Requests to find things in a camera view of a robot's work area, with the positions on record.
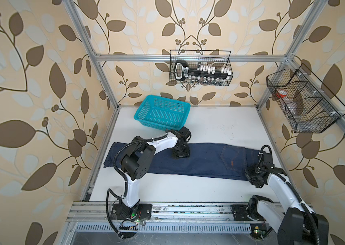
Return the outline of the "dark blue denim trousers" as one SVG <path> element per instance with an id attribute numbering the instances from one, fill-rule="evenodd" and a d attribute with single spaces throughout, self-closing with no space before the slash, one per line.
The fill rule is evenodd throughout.
<path id="1" fill-rule="evenodd" d="M 260 151 L 255 149 L 214 143 L 188 146 L 188 158 L 174 159 L 172 149 L 155 154 L 148 172 L 246 181 L 245 170 L 259 161 Z"/>

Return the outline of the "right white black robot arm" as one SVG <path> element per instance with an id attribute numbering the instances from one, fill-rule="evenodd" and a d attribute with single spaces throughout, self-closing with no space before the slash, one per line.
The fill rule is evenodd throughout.
<path id="1" fill-rule="evenodd" d="M 268 185 L 277 196 L 282 209 L 269 198 L 253 195 L 247 206 L 248 218 L 263 218 L 277 234 L 280 245 L 326 245 L 329 223 L 301 198 L 286 172 L 273 163 L 272 151 L 264 145 L 258 162 L 245 171 L 249 182 L 256 188 Z"/>

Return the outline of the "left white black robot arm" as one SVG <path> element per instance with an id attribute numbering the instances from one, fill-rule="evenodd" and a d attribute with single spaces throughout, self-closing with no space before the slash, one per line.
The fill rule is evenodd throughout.
<path id="1" fill-rule="evenodd" d="M 166 130 L 162 136 L 143 139 L 135 137 L 120 149 L 112 160 L 114 170 L 124 179 L 124 193 L 119 196 L 111 189 L 106 193 L 106 215 L 112 230 L 121 239 L 134 235 L 139 225 L 151 218 L 152 204 L 142 204 L 139 198 L 139 180 L 148 172 L 154 156 L 172 149 L 172 157 L 188 158 L 191 132 L 186 127 Z"/>

